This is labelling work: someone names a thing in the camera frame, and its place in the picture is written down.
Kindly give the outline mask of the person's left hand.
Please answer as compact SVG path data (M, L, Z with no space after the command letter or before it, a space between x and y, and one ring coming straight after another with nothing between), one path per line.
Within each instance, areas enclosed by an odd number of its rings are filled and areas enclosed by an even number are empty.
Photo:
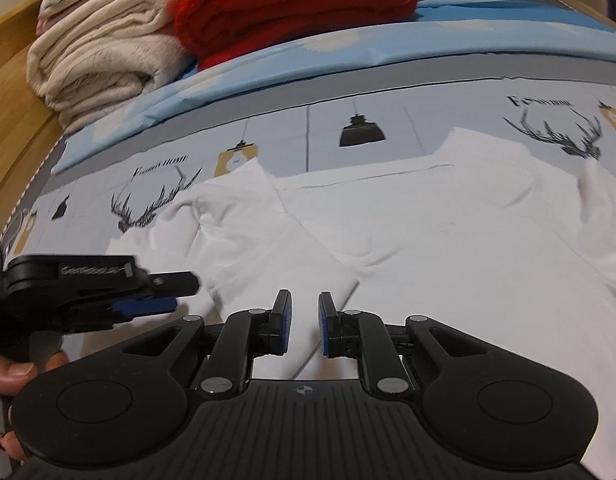
M39 374L36 364L17 363L0 356L0 396L15 396L24 385ZM0 434L0 446L9 458L20 463L27 457L13 431Z

